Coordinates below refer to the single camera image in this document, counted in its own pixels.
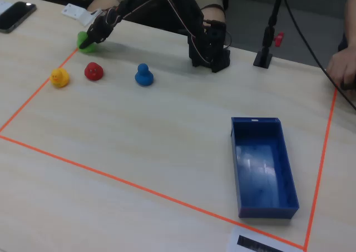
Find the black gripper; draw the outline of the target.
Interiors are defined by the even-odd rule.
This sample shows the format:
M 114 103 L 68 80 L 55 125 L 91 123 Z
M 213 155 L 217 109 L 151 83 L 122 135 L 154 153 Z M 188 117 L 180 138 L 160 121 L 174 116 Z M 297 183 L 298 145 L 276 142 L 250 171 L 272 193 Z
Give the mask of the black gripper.
M 123 10 L 116 6 L 102 11 L 90 25 L 88 32 L 80 32 L 80 48 L 89 48 L 95 42 L 105 41 L 123 16 Z

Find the person's bare hand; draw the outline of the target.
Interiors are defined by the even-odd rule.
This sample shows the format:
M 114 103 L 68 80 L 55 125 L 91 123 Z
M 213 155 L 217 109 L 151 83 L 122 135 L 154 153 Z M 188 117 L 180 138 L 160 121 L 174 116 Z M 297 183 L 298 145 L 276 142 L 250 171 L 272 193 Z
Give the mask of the person's bare hand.
M 355 45 L 334 54 L 327 66 L 327 73 L 342 89 L 355 87 Z

